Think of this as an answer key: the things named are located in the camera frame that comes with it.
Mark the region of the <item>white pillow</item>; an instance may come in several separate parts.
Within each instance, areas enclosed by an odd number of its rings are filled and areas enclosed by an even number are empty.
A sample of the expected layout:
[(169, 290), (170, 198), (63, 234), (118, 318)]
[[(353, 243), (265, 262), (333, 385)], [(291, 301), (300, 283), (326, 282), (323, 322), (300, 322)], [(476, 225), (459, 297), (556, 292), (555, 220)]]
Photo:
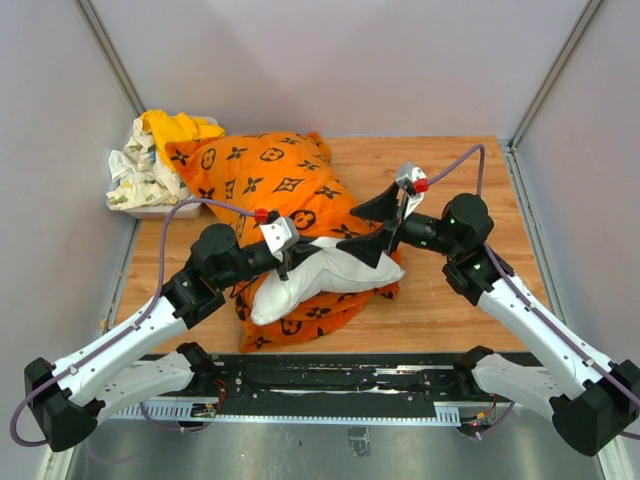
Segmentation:
[(252, 322), (258, 326), (271, 324), (321, 292), (365, 292), (389, 286), (405, 275), (400, 265), (386, 254), (372, 268), (339, 250), (337, 243), (331, 237), (313, 241), (319, 251), (289, 271), (287, 280), (280, 279), (275, 271), (269, 272), (253, 297)]

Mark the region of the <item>orange patterned plush pillowcase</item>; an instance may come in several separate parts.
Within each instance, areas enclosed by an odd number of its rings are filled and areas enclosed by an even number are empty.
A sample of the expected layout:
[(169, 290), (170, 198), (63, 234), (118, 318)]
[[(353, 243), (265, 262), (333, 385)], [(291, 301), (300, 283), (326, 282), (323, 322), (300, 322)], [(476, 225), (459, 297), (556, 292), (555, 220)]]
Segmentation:
[[(372, 221), (350, 215), (356, 201), (330, 166), (331, 152), (316, 133), (254, 133), (169, 142), (169, 164), (197, 197), (244, 210), (276, 210), (309, 237), (351, 239), (373, 232)], [(336, 292), (324, 287), (288, 314), (261, 326), (258, 292), (266, 285), (242, 283), (236, 312), (244, 329), (243, 353), (307, 342), (344, 327), (374, 295), (397, 296), (396, 281)]]

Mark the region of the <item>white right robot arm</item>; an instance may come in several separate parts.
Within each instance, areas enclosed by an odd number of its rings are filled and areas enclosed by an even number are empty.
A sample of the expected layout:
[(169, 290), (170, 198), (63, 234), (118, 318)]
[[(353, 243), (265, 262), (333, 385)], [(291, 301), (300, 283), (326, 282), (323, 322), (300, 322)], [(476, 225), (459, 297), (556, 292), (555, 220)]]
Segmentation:
[(384, 193), (351, 209), (378, 223), (373, 233), (344, 240), (340, 250), (375, 267), (405, 243), (445, 257), (449, 286), (498, 320), (541, 363), (522, 367), (477, 346), (461, 358), (455, 392), (466, 400), (495, 394), (549, 420), (575, 451), (594, 456), (639, 418), (639, 368), (620, 363), (569, 329), (525, 287), (514, 270), (487, 245), (494, 227), (478, 194), (454, 196), (438, 218), (415, 212), (426, 188)]

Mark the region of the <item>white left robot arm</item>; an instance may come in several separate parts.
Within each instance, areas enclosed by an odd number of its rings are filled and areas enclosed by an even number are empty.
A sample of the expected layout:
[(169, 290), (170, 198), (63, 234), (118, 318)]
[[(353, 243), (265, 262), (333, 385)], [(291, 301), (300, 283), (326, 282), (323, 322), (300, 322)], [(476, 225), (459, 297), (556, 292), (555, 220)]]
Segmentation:
[(260, 226), (257, 242), (242, 247), (233, 228), (208, 226), (192, 244), (184, 267), (161, 280), (141, 309), (115, 329), (54, 362), (39, 357), (24, 369), (28, 409), (54, 452), (87, 439), (111, 415), (155, 395), (187, 390), (200, 396), (214, 383), (213, 361), (195, 343), (144, 367), (135, 361), (184, 333), (225, 303), (223, 292), (265, 273), (289, 281), (320, 250), (289, 218)]

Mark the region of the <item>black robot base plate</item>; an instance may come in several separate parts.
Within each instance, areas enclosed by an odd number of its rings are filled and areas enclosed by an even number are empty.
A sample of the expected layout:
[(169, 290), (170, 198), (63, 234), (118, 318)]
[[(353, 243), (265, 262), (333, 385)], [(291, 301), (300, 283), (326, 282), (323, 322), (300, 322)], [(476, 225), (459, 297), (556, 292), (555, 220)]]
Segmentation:
[(189, 399), (258, 395), (407, 395), (459, 408), (461, 422), (496, 417), (506, 399), (482, 393), (455, 371), (450, 353), (221, 355), (211, 377), (180, 390)]

